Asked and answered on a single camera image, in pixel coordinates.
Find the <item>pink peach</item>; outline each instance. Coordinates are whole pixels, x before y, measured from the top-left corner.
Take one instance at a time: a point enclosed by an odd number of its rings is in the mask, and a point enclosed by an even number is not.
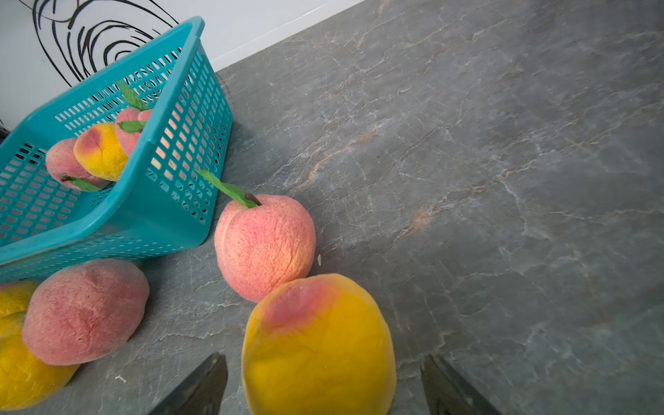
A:
[[[127,108],[122,110],[122,112],[118,115],[118,118],[116,118],[116,124],[114,126],[116,129],[116,136],[118,137],[122,151],[125,152],[127,157],[129,157],[133,153],[133,149],[136,148],[136,144],[138,143],[138,139],[141,137],[141,133],[125,132],[122,128],[120,128],[120,123],[124,121],[138,121],[140,114],[141,112],[136,108]]]
[[[55,143],[46,153],[46,170],[50,176],[69,189],[85,192],[74,186],[68,178],[81,179],[100,189],[108,186],[108,180],[100,179],[88,173],[74,156],[76,138],[68,138]]]
[[[258,302],[279,285],[304,278],[316,247],[313,219],[296,200],[258,195],[262,206],[227,204],[214,232],[217,262],[231,288]]]
[[[151,115],[152,115],[152,110],[141,111],[141,113],[138,114],[138,120],[139,121],[147,121],[147,120],[150,119]]]
[[[143,272],[131,262],[92,260],[65,268],[33,294],[23,343],[48,365],[93,361],[129,339],[148,295]]]

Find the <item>yellow and red peach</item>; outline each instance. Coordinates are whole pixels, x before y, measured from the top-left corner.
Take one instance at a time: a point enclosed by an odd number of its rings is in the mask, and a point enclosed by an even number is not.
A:
[[[123,260],[92,260],[51,275],[30,301],[23,342],[49,365],[90,362],[118,350],[143,319],[149,286]]]
[[[344,276],[288,282],[249,317],[242,384],[253,415],[385,415],[396,387],[389,328]]]
[[[48,366],[21,341],[21,328],[37,283],[0,284],[0,411],[38,404],[60,390],[78,368]]]
[[[100,179],[88,173],[74,156],[76,138],[68,138],[55,143],[46,153],[46,170],[58,183],[70,189],[85,192],[86,190],[74,186],[68,178],[81,179],[100,189],[108,186],[108,180]]]
[[[118,181],[127,163],[112,122],[93,125],[81,134],[74,156],[91,175],[110,181]]]
[[[259,302],[284,282],[304,278],[316,248],[313,219],[296,200],[258,195],[262,206],[227,204],[214,232],[219,269],[231,288]]]

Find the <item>wall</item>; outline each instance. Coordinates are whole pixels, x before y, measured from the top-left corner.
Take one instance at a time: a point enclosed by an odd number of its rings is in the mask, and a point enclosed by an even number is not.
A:
[[[203,46],[219,70],[360,1],[1,0],[0,124],[14,128],[70,85],[189,17],[205,20]]]

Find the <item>white wall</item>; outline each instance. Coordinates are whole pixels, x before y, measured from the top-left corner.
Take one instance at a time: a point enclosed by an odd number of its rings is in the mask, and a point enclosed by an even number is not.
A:
[[[129,22],[145,33],[150,30],[163,33],[175,21],[182,22],[192,16],[205,20],[202,42],[214,70],[225,68],[251,54],[310,27],[361,0],[132,0],[135,5],[102,0],[79,0],[76,24],[82,29],[92,26],[90,22],[117,19]],[[24,3],[42,10],[42,23],[37,36],[31,8],[19,0],[0,0],[0,120],[13,129],[23,118],[50,99],[58,96],[75,84],[77,78],[66,60],[57,51],[58,43],[52,35],[52,21],[65,21],[76,10],[76,0],[23,0]],[[78,33],[76,25],[57,23],[60,38],[69,33]],[[108,27],[98,30],[97,35],[104,44],[114,39],[138,39],[141,44],[145,36],[139,31]],[[48,59],[40,45],[50,51],[50,57],[63,73],[61,76]],[[121,58],[124,51],[135,48],[126,44],[115,46],[109,55]],[[93,57],[83,58],[79,67],[94,73],[90,61],[97,69],[103,66],[103,58],[97,48],[90,52]]]

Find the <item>basket rim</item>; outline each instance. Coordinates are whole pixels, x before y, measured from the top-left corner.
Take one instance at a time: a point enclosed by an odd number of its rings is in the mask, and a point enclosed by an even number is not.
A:
[[[142,63],[144,58],[141,59],[142,54],[139,52],[145,52],[151,48],[155,48],[157,45],[160,45],[161,42],[167,41],[169,37],[172,37],[177,33],[189,31],[187,39],[181,47],[182,53],[180,54],[178,61],[175,63],[169,77],[169,80],[173,81],[166,82],[160,98],[157,100],[155,107],[153,108],[151,117],[154,117],[155,119],[161,119],[167,109],[172,108],[175,105],[175,100],[177,99],[176,87],[177,84],[180,83],[178,80],[182,79],[185,68],[188,68],[191,65],[191,62],[196,55],[197,49],[195,46],[201,37],[201,33],[204,27],[205,22],[203,21],[203,18],[199,16],[192,17],[180,23],[176,27],[173,27],[171,30],[163,33],[160,37],[157,37],[156,39],[153,39],[152,41],[140,46],[138,49],[123,57],[121,60],[108,65],[91,77],[71,87],[69,90],[53,98],[30,113],[30,115],[28,115],[16,127],[16,129],[14,129],[14,131],[12,131],[12,133],[7,136],[3,144],[0,145],[0,151],[2,147],[8,145],[8,143],[12,141],[12,135],[18,131],[21,131],[22,129],[27,128],[26,125],[29,123],[29,121],[32,118],[39,116],[42,111],[49,109],[51,106],[58,105],[57,101],[59,101],[59,99],[74,95],[79,89],[85,88],[87,85],[93,82],[99,82],[99,80],[103,78],[109,78],[108,81],[110,84],[114,83],[116,81],[116,77],[112,76],[112,70],[117,67],[116,65],[131,66],[131,62],[133,61]],[[120,179],[117,181],[117,183],[115,183],[109,195],[96,208],[93,208],[91,212],[82,218],[63,224],[58,228],[53,228],[47,230],[46,232],[24,238],[16,242],[11,242],[0,247],[0,266],[21,260],[23,258],[28,258],[32,255],[59,248],[61,246],[75,244],[89,237],[89,235],[93,234],[95,231],[97,231],[97,229],[103,226],[118,210],[120,205],[126,200],[135,183],[135,178],[138,174],[142,173],[142,170],[140,169],[145,167],[145,164],[148,163],[148,159],[152,156],[152,153],[148,152],[149,146],[147,143],[153,145],[157,141],[157,124],[158,123],[148,123],[146,125],[142,135],[144,135],[147,139],[139,140],[136,148],[134,149],[134,152],[124,167]],[[29,252],[29,254],[19,255],[21,252]]]

